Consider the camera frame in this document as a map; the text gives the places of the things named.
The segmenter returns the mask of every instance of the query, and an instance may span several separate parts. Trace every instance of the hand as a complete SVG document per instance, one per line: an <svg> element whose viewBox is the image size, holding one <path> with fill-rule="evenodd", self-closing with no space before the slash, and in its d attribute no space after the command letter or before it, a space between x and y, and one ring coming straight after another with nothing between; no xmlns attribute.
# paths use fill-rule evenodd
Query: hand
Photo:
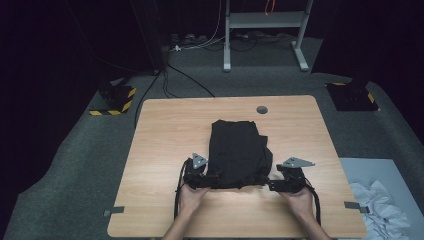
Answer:
<svg viewBox="0 0 424 240"><path fill-rule="evenodd" d="M312 193L305 187L297 193L279 192L287 200L291 212L297 218L314 218Z"/></svg>
<svg viewBox="0 0 424 240"><path fill-rule="evenodd" d="M192 189L187 184L181 187L180 212L194 213L200 206L203 196L210 188Z"/></svg>

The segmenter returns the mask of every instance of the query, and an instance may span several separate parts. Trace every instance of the white metal stand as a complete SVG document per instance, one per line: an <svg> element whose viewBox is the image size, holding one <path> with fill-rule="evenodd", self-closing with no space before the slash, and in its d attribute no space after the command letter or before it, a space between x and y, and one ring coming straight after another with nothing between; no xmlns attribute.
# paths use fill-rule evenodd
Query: white metal stand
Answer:
<svg viewBox="0 0 424 240"><path fill-rule="evenodd" d="M309 67L303 56L300 46L308 24L313 0L308 0L305 11L299 12L272 12L265 15L264 12L255 13L230 13L230 0L226 2L225 11L225 46L224 46L224 72L231 71L230 56L230 29L232 28L299 28L297 41L291 43L293 51L302 71L308 71Z"/></svg>

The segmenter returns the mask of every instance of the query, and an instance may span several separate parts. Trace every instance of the wooden tabletop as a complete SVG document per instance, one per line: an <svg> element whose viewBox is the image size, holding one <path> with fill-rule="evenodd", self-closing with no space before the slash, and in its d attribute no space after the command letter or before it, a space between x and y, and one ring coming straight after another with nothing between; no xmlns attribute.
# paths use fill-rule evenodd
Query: wooden tabletop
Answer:
<svg viewBox="0 0 424 240"><path fill-rule="evenodd" d="M268 109L259 114L258 106ZM254 121L275 164L289 157L316 163L303 168L321 202L321 221L333 238L362 238L366 228L315 99L311 96L147 100L138 120L112 214L113 237L161 237L173 221L175 189L183 162L196 152L208 157L211 124ZM285 200L267 186L211 190L186 237L305 237Z"/></svg>

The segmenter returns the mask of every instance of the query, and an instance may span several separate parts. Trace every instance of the folded black garment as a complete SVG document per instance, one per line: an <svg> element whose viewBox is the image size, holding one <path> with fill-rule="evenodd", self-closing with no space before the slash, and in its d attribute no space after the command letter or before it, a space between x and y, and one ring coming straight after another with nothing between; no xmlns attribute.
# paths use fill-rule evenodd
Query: folded black garment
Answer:
<svg viewBox="0 0 424 240"><path fill-rule="evenodd" d="M214 189L265 185L272 167L268 137L260 136L255 122L212 124L207 175L219 175Z"/></svg>

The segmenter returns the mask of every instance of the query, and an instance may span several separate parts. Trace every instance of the person's left hand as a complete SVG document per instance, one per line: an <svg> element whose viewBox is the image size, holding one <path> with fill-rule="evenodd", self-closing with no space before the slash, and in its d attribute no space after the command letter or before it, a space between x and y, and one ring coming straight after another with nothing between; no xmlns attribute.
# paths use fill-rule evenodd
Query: person's left hand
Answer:
<svg viewBox="0 0 424 240"><path fill-rule="evenodd" d="M200 206L203 196L210 188L192 189L187 184L181 187L180 212L194 213Z"/></svg>

